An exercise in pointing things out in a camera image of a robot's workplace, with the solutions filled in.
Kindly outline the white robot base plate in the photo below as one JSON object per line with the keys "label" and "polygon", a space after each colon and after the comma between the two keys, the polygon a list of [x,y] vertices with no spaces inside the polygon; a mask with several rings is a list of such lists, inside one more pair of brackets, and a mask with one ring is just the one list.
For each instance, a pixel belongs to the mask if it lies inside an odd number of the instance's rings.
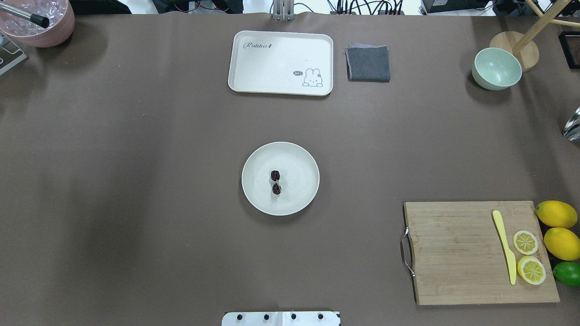
{"label": "white robot base plate", "polygon": [[334,311],[275,311],[228,312],[222,326],[340,326],[339,312]]}

